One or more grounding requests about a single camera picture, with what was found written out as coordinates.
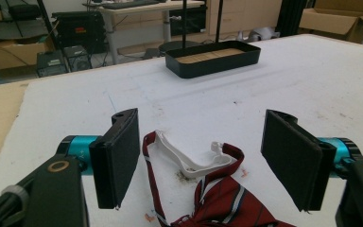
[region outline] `cable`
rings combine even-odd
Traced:
[[[95,66],[94,68],[104,67],[104,66],[107,65],[106,64],[106,58],[108,57],[108,54],[109,54],[109,48],[108,48],[108,46],[105,45],[105,49],[106,49],[105,56],[104,56],[104,59],[102,60],[102,63],[100,63],[98,66]],[[95,56],[95,60],[98,61],[98,62],[100,62],[100,60],[98,59],[97,56]]]
[[[31,190],[32,183],[34,181],[35,171],[28,174],[17,184],[24,188],[28,193]],[[0,226],[2,222],[10,217],[11,215],[17,213],[22,209],[22,203],[19,197],[11,193],[5,193],[0,196]]]
[[[14,57],[15,59],[17,59],[18,61],[20,61],[21,63],[23,63],[25,66],[29,66],[29,64],[27,62],[25,62],[22,58],[20,58],[19,56],[11,53],[10,51],[8,51],[7,49],[5,49],[4,47],[0,47],[0,50],[10,54],[12,57]]]
[[[122,23],[126,18],[128,18],[128,15],[126,15],[125,17],[123,17],[123,19],[118,22],[116,25],[114,25],[114,27],[118,26],[120,23]]]
[[[87,11],[91,10],[91,0],[87,0],[86,7],[87,7]]]

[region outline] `red cloth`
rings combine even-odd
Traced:
[[[155,142],[155,136],[155,131],[146,135],[143,143],[143,154],[147,161],[149,184],[155,211],[162,227],[292,226],[275,219],[251,192],[231,177],[243,162],[244,153],[239,148],[229,144],[223,144],[222,151],[234,157],[236,162],[205,176],[196,188],[194,213],[191,216],[181,217],[169,225],[161,206],[159,191],[147,149],[148,145]]]

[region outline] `white table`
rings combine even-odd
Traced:
[[[258,64],[196,79],[178,78],[159,58],[33,80],[0,151],[0,191],[51,157],[64,136],[102,134],[112,114],[136,107],[141,139],[162,130],[202,163],[212,141],[235,145],[246,159],[234,178],[274,217],[334,226],[345,182],[329,181],[321,211],[299,213],[260,153],[264,117],[266,109],[293,114],[315,136],[347,137],[363,152],[363,45],[311,35],[253,44],[262,48]],[[8,91],[9,100],[19,98],[15,94]],[[2,98],[0,109],[8,112]],[[155,173],[168,220],[190,214],[197,183],[180,181],[162,155],[151,160],[162,170]],[[153,204],[142,156],[120,211],[97,209],[92,177],[83,177],[83,185],[92,226],[159,226],[145,219],[153,216]]]
[[[197,8],[202,4],[204,4],[202,1],[187,1],[187,8]],[[117,56],[118,48],[155,42],[161,39],[165,42],[170,42],[169,11],[174,9],[182,9],[182,1],[167,1],[165,3],[155,5],[117,10],[99,8],[98,10],[102,13],[105,22],[113,64],[119,63]],[[161,26],[154,25],[126,30],[116,30],[115,25],[112,24],[113,16],[126,16],[156,11],[161,11],[163,13],[164,23]]]

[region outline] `black tray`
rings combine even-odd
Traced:
[[[256,64],[261,48],[239,41],[186,47],[165,54],[166,67],[183,79]]]

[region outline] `wooden tray bottom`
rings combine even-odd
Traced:
[[[221,50],[216,50],[216,51],[211,51],[211,52],[200,53],[200,54],[196,54],[196,55],[179,57],[179,58],[176,58],[176,60],[180,63],[195,63],[195,62],[208,61],[211,59],[217,59],[217,58],[222,58],[222,57],[237,55],[237,54],[242,54],[242,53],[244,53],[244,51],[235,49],[235,48],[228,48],[228,49],[221,49]]]

